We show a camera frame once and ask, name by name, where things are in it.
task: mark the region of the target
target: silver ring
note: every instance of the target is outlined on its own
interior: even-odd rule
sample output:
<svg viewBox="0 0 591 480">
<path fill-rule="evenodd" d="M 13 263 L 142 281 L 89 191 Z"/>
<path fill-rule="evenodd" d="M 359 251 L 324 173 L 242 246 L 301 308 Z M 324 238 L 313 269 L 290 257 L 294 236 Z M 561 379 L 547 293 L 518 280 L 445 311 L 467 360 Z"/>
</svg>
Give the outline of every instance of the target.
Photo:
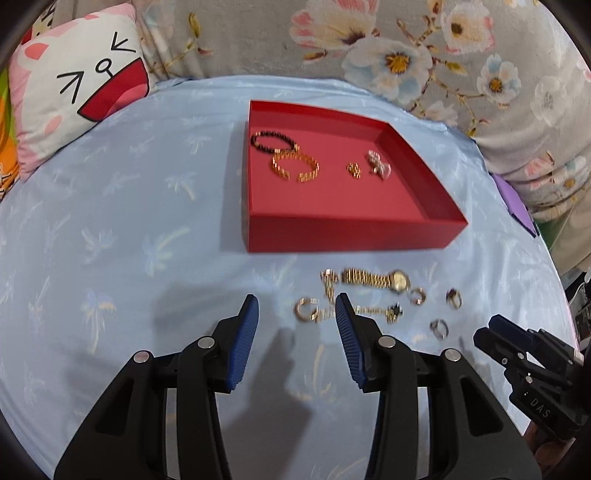
<svg viewBox="0 0 591 480">
<path fill-rule="evenodd" d="M 449 336 L 449 327 L 443 319 L 433 320 L 429 324 L 429 328 L 439 340 L 445 340 Z"/>
</svg>

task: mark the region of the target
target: light blue bedsheet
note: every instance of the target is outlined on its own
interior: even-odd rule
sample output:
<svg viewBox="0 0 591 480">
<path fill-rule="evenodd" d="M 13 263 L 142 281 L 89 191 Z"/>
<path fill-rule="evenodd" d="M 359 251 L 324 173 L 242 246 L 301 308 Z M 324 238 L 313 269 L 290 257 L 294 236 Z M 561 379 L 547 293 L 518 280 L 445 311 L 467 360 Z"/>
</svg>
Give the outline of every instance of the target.
<svg viewBox="0 0 591 480">
<path fill-rule="evenodd" d="M 543 241 L 509 216 L 471 140 L 338 81 L 227 77 L 160 88 L 59 152 L 0 204 L 0 409 L 45 472 L 53 474 L 134 352 L 179 351 L 254 293 L 261 318 L 244 381 L 218 396 L 235 480 L 363 478 L 377 396 L 352 381 L 334 321 L 305 325 L 293 315 L 300 297 L 323 297 L 326 268 L 406 271 L 427 292 L 421 307 L 389 291 L 346 291 L 361 305 L 400 301 L 396 325 L 378 319 L 383 332 L 421 351 L 460 349 L 519 428 L 527 425 L 509 405 L 502 369 L 474 348 L 472 335 L 496 313 L 570 344 L 574 331 Z M 469 226 L 439 251 L 247 254 L 250 99 L 390 122 Z M 458 311 L 445 302 L 452 287 L 463 295 Z M 450 326 L 444 342 L 428 328 L 435 318 Z M 420 408 L 424 456 L 425 396 Z M 174 425 L 173 413 L 168 420 Z"/>
</svg>

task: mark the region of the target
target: red box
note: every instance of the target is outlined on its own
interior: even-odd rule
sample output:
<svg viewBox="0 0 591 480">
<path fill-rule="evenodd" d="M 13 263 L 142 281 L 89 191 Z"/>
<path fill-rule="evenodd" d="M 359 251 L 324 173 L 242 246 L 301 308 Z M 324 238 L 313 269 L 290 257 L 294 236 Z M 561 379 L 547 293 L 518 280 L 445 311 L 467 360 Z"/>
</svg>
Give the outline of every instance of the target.
<svg viewBox="0 0 591 480">
<path fill-rule="evenodd" d="M 272 155 L 250 137 L 277 131 L 314 157 L 315 180 L 296 182 L 310 167 L 281 160 L 284 180 L 271 168 Z M 276 138 L 261 144 L 286 148 Z M 433 172 L 387 123 L 351 113 L 293 103 L 252 101 L 248 125 L 249 252 L 406 250 L 446 247 L 466 219 Z M 392 166 L 386 180 L 370 173 L 368 150 Z M 347 171 L 358 163 L 361 178 Z"/>
</svg>

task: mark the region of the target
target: cartoon cat pillow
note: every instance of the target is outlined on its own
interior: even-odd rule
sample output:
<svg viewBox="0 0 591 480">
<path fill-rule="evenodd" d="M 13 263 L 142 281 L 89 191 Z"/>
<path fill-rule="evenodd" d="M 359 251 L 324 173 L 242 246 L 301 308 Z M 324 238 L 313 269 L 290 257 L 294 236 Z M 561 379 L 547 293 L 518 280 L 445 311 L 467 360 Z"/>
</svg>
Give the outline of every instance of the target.
<svg viewBox="0 0 591 480">
<path fill-rule="evenodd" d="M 135 8 L 110 7 L 26 42 L 12 56 L 9 83 L 26 180 L 61 147 L 154 90 Z"/>
</svg>

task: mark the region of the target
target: gold bracelet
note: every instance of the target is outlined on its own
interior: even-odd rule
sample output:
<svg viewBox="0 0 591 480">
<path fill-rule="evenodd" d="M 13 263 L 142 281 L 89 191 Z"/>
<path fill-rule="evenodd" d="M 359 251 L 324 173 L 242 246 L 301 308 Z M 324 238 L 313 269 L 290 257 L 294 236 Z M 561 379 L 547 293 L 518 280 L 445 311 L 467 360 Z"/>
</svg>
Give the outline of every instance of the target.
<svg viewBox="0 0 591 480">
<path fill-rule="evenodd" d="M 273 155 L 273 158 L 271 159 L 271 170 L 274 171 L 277 175 L 279 175 L 282 179 L 289 180 L 291 178 L 291 174 L 287 170 L 281 168 L 279 166 L 279 164 L 277 163 L 280 160 L 283 160 L 285 158 L 292 158 L 293 160 L 301 160 L 301 161 L 307 163 L 312 168 L 312 171 L 309 173 L 298 174 L 297 181 L 299 181 L 299 182 L 312 181 L 318 176 L 318 171 L 320 170 L 320 165 L 318 165 L 318 162 L 313 157 L 306 155 L 305 153 L 301 153 L 301 152 L 288 151 L 288 152 L 276 153 L 275 155 Z"/>
</svg>

